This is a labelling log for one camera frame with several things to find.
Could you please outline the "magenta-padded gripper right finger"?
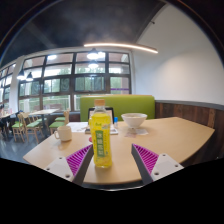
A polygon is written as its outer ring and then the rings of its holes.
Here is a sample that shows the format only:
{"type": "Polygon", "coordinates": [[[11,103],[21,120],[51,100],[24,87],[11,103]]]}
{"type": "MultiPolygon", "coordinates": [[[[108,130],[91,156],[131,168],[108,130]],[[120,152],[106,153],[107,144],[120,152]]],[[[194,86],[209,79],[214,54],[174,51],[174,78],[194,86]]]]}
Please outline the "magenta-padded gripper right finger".
{"type": "Polygon", "coordinates": [[[137,144],[132,145],[131,153],[144,185],[183,169],[183,166],[168,154],[156,154],[137,144]]]}

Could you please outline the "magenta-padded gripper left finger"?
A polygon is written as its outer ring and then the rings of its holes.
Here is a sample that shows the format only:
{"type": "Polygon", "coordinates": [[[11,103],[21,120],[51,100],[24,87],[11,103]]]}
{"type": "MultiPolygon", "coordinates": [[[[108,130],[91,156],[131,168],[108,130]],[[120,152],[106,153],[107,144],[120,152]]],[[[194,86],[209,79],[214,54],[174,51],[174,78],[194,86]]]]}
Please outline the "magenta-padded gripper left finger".
{"type": "Polygon", "coordinates": [[[93,157],[93,145],[88,145],[67,157],[59,156],[45,170],[81,186],[93,157]]]}

